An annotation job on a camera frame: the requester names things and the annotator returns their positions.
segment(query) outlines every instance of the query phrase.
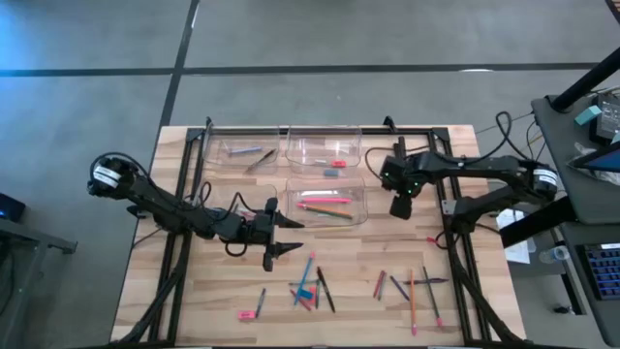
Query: robotic arm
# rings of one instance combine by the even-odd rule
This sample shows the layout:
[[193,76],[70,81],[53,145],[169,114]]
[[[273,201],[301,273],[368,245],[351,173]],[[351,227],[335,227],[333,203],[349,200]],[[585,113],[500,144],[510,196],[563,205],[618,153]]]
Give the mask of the robotic arm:
[[[127,199],[139,209],[153,214],[155,222],[170,233],[193,231],[200,238],[213,239],[216,235],[226,244],[226,252],[234,257],[243,255],[247,245],[265,246],[263,268],[273,270],[273,258],[299,248],[302,243],[274,242],[274,226],[281,228],[303,228],[302,224],[286,218],[276,211],[278,200],[270,198],[262,210],[254,210],[254,218],[246,220],[225,209],[193,206],[177,199],[173,194],[155,185],[140,168],[131,161],[117,157],[104,157],[91,167],[88,181],[90,195]],[[230,244],[243,244],[240,253],[232,253]]]
[[465,159],[424,151],[405,158],[388,156],[384,161],[380,173],[382,187],[396,191],[389,213],[409,219],[411,200],[422,186],[448,176],[497,178],[508,184],[478,198],[443,202],[444,214],[450,215],[450,227],[457,233],[473,232],[476,221],[489,211],[520,202],[546,204],[553,201],[557,192],[557,174],[536,161],[513,156]]

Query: blue pen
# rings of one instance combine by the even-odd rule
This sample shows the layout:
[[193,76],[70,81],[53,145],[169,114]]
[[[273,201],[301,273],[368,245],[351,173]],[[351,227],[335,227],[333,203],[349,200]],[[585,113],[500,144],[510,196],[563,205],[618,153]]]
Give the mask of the blue pen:
[[314,259],[314,252],[310,254],[310,258],[308,258],[308,264],[306,265],[306,271],[303,272],[303,277],[301,278],[301,282],[299,283],[299,288],[297,289],[297,293],[294,296],[293,305],[297,305],[299,301],[299,295],[301,294],[301,290],[303,289],[303,284],[306,282],[306,276],[308,276],[308,271],[310,271],[310,266],[312,265],[312,260]]

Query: desk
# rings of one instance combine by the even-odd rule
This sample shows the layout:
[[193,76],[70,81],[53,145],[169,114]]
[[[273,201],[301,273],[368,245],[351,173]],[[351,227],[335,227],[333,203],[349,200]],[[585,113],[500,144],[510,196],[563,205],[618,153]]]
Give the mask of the desk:
[[[165,127],[158,140],[152,166],[152,177],[162,188],[174,192],[183,152],[187,127]],[[449,135],[454,154],[479,154],[474,129],[471,126],[450,126]],[[228,206],[232,194],[240,191],[248,205],[263,205],[272,185],[277,191],[280,209],[285,211],[286,181],[294,177],[284,157],[286,137],[282,137],[275,174],[244,175],[216,172],[208,163],[203,178],[213,184],[214,200]],[[407,147],[427,144],[420,136],[406,136]],[[362,137],[362,153],[371,146],[386,146],[396,142],[395,136]],[[380,169],[387,151],[371,152],[370,166]],[[392,193],[380,187],[380,182],[366,169],[363,160],[357,168],[365,181],[368,220],[354,228],[285,230],[276,228],[276,240],[300,241],[303,247],[274,261],[273,272],[264,272],[261,264],[264,248],[251,246],[241,258],[225,254],[219,240],[192,239],[187,279],[177,332],[177,345],[201,346],[355,346],[355,345],[458,345],[462,344],[458,311],[452,283],[434,285],[433,289],[445,326],[435,326],[435,317],[425,286],[417,286],[416,303],[418,335],[411,335],[410,306],[398,290],[387,282],[382,301],[372,299],[380,270],[406,280],[408,269],[419,277],[422,263],[431,277],[450,276],[448,255],[425,241],[442,229],[435,188],[427,185],[414,200],[409,221],[388,214]],[[460,180],[463,196],[479,196],[488,191],[484,179]],[[150,219],[141,220],[136,239],[155,230]],[[517,335],[524,337],[511,276],[500,238],[484,229],[472,234],[482,292],[498,315]],[[141,243],[131,254],[122,295],[118,305],[111,339],[126,334],[152,301],[165,245],[161,233]],[[322,294],[319,310],[308,312],[293,307],[288,282],[298,281],[308,255],[316,251],[314,266],[324,270],[337,313],[332,313]],[[309,275],[316,278],[314,268]],[[261,318],[252,323],[239,323],[238,310],[256,309],[261,289],[266,297]],[[468,300],[470,322],[476,329],[476,315]],[[169,319],[166,307],[163,326]]]

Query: pink eraser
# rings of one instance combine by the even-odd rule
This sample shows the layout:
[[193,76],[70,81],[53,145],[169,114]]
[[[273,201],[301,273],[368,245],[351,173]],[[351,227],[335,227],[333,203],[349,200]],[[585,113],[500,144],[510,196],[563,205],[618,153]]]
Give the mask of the pink eraser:
[[331,167],[335,167],[335,168],[347,167],[347,162],[344,160],[334,160],[331,162]]
[[239,311],[236,316],[239,321],[250,321],[256,318],[256,313],[254,310]]

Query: computer monitor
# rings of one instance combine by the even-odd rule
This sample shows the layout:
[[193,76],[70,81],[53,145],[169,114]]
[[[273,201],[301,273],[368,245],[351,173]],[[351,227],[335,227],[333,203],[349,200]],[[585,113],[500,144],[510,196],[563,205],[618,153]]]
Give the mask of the computer monitor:
[[620,142],[580,156],[569,165],[587,170],[620,173]]

